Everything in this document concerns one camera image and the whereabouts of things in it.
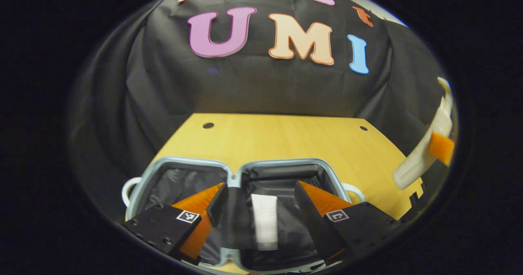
yellow letter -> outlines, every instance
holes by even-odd
[[[331,66],[334,59],[331,55],[331,27],[320,22],[313,22],[307,33],[292,16],[271,13],[269,18],[276,23],[276,41],[269,50],[274,58],[291,59],[294,52],[289,48],[289,40],[293,41],[297,54],[305,59],[314,46],[311,59],[315,63]]]

white tube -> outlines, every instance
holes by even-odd
[[[253,202],[254,230],[258,250],[278,249],[278,218],[272,195],[250,195]]]

pink letter u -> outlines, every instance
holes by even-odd
[[[237,7],[230,9],[227,14],[232,16],[230,38],[226,42],[214,43],[211,41],[211,22],[217,12],[202,13],[189,18],[191,25],[189,44],[192,51],[202,57],[224,57],[237,53],[247,42],[250,15],[255,13],[254,7]]]

wooden table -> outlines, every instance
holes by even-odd
[[[211,128],[204,124],[213,123]],[[399,219],[411,208],[409,197],[423,193],[422,180],[405,190],[392,172],[405,156],[376,128],[358,118],[260,114],[193,114],[165,143],[153,161],[166,156],[226,163],[233,172],[257,160],[319,158],[343,183],[359,188],[368,202]],[[353,201],[358,197],[349,192]],[[234,264],[217,268],[246,274]]]

gray basket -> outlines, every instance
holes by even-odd
[[[277,171],[286,169],[293,170],[293,168],[319,168],[319,171],[321,171],[322,174],[322,180],[323,182],[325,182],[325,184],[329,186],[329,191],[331,191],[331,193],[333,193],[334,195],[342,198],[343,200],[346,200],[348,202],[351,201],[347,195],[347,192],[344,190],[342,183],[336,176],[336,173],[333,171],[333,169],[327,162],[321,159],[307,158],[254,161],[251,163],[246,163],[240,169],[238,169],[236,174],[233,174],[233,172],[226,164],[221,163],[219,161],[181,157],[165,157],[155,161],[155,163],[152,163],[142,175],[140,182],[136,184],[136,187],[134,188],[132,195],[129,198],[129,207],[125,212],[125,220],[127,221],[129,219],[132,219],[136,215],[140,214],[143,210],[145,210],[147,206],[152,206],[156,202],[175,203],[178,200],[181,200],[198,191],[211,187],[213,184],[218,184],[220,182],[226,181],[229,188],[242,188],[243,183],[249,182],[248,177],[243,177],[245,178],[245,180],[242,180],[242,176],[248,176],[248,174],[252,173],[254,170],[267,171],[274,169]],[[286,182],[286,180],[289,179],[288,183],[290,184],[290,182],[292,182],[293,180],[299,180],[300,178],[301,177],[298,175],[292,177],[284,176],[278,178],[278,180],[283,180],[283,182]],[[260,183],[260,181],[256,178],[253,178],[251,180],[252,182]],[[271,179],[271,177],[269,176],[263,179],[262,182],[275,182],[275,180],[276,179],[274,179],[273,181],[273,179]],[[172,191],[169,192],[169,189],[165,188],[168,186],[172,187],[173,184],[179,184],[180,186],[190,186],[191,188],[190,190],[175,188],[174,190],[177,190],[177,192],[173,195],[177,196],[175,197],[176,199],[166,200],[171,199],[173,197],[168,196],[170,193],[172,193]],[[234,262],[234,264],[246,271],[252,271],[260,274],[277,274],[288,272],[302,273],[311,272],[311,268],[313,267],[314,271],[320,271],[325,268],[323,260],[318,259],[314,260],[313,262],[307,262],[306,264],[297,264],[296,266],[280,268],[278,270],[252,270],[245,266],[245,264],[242,262],[242,252],[245,250],[237,248],[226,248],[223,247],[223,245],[217,247],[219,243],[216,243],[215,241],[209,241],[209,239],[208,241],[206,241],[206,244],[207,243],[211,244],[211,247],[209,247],[211,249],[219,248],[219,262],[214,262],[214,264],[200,262],[200,264],[197,267],[201,270],[213,273],[217,273],[217,270],[210,269],[210,267],[221,267],[224,264],[226,264],[229,260],[231,260],[232,262]]]

